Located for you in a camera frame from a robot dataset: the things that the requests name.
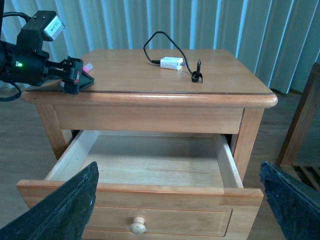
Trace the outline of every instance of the table leg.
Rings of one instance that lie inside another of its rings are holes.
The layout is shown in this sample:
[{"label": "table leg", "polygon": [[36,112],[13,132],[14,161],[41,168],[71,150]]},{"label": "table leg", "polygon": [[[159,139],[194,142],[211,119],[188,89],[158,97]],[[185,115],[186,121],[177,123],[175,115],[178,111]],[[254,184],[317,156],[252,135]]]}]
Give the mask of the table leg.
[{"label": "table leg", "polygon": [[264,108],[245,108],[239,133],[232,136],[231,150],[241,180],[244,180]]},{"label": "table leg", "polygon": [[59,120],[53,105],[39,104],[36,105],[36,108],[42,119],[54,155],[58,160],[72,140],[71,131],[60,128]]}]

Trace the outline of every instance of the white curtain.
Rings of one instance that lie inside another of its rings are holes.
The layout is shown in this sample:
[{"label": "white curtain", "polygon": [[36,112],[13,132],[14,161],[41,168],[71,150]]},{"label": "white curtain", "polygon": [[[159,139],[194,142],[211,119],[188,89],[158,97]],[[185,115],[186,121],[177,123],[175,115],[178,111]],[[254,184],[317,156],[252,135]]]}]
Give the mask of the white curtain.
[{"label": "white curtain", "polygon": [[[156,31],[182,49],[227,49],[268,87],[302,92],[320,53],[319,0],[5,0],[4,12],[54,10],[66,25],[43,50],[53,61],[93,49],[142,49]],[[24,20],[6,17],[16,43]],[[150,48],[172,48],[157,36]]]}]

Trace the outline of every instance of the wooden floor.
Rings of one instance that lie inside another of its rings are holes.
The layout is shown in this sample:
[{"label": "wooden floor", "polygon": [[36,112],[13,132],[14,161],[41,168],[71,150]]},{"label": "wooden floor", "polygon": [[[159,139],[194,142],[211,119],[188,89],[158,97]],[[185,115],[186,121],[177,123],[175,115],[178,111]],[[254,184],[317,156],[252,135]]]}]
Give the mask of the wooden floor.
[{"label": "wooden floor", "polygon": [[[261,188],[260,164],[275,163],[298,105],[297,94],[278,95],[278,105],[266,109],[244,178],[246,188]],[[0,228],[28,210],[16,184],[21,179],[44,179],[56,162],[34,105],[21,99],[0,102]],[[298,164],[317,163],[320,156],[320,115],[298,157]],[[262,202],[249,240],[284,240],[266,202]]]}]

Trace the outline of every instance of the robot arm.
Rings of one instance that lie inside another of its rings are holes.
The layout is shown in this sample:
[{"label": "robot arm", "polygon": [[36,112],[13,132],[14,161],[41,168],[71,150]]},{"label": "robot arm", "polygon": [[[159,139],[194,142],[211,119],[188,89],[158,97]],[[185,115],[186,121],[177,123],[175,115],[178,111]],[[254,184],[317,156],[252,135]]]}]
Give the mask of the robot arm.
[{"label": "robot arm", "polygon": [[83,71],[81,59],[68,56],[60,63],[52,62],[49,53],[42,50],[43,41],[55,40],[65,28],[55,11],[38,11],[24,19],[27,23],[18,34],[16,45],[0,41],[0,81],[14,86],[15,83],[40,86],[56,76],[64,82],[63,91],[73,95],[94,83],[94,78]]}]

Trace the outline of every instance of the nightstand top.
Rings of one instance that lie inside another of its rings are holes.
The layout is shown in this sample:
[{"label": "nightstand top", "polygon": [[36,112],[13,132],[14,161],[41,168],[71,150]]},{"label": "nightstand top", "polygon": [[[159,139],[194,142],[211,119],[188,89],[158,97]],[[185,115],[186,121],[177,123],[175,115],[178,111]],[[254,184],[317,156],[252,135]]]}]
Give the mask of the nightstand top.
[{"label": "nightstand top", "polygon": [[[178,50],[147,50],[151,59],[180,57]],[[201,60],[203,84],[191,81],[187,67],[180,70],[160,68],[148,61],[142,49],[107,50],[97,49],[81,59],[91,63],[89,73],[94,84],[82,92],[87,93],[173,93],[173,94],[218,94],[218,95],[272,95],[273,92],[253,75],[227,50],[184,50],[190,69],[197,69]],[[59,80],[41,87],[32,87],[26,92],[62,92]]]}]

